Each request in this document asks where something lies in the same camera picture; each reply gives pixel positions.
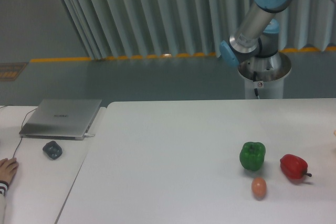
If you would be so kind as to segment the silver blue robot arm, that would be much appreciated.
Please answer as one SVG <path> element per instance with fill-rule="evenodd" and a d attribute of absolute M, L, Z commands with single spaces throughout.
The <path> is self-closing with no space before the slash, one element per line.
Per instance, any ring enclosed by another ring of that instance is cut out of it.
<path fill-rule="evenodd" d="M 254 0 L 248 13 L 237 31 L 230 35 L 229 41 L 222 41 L 219 50 L 222 58 L 233 67 L 252 58 L 268 58 L 277 53 L 277 48 L 271 48 L 262 40 L 262 36 L 271 34 L 271 42 L 279 28 L 268 28 L 274 16 L 285 10 L 292 0 Z"/>

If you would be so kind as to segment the striped sleeve forearm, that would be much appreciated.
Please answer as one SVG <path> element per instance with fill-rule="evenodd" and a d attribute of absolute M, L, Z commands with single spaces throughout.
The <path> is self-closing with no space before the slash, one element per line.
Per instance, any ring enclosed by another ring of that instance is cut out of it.
<path fill-rule="evenodd" d="M 6 209 L 6 200 L 5 200 L 5 194 L 8 190 L 8 183 L 5 181 L 0 182 L 0 222 L 1 224 L 4 223 L 4 215 L 5 215 L 5 209 Z"/>

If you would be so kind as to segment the person's hand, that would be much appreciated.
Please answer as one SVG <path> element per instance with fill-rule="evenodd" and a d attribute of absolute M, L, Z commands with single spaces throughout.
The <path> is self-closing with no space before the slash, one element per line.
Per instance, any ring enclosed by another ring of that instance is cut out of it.
<path fill-rule="evenodd" d="M 17 172 L 18 167 L 19 167 L 19 163 L 17 162 L 16 158 L 2 159 L 0 162 L 1 181 L 10 184 Z"/>

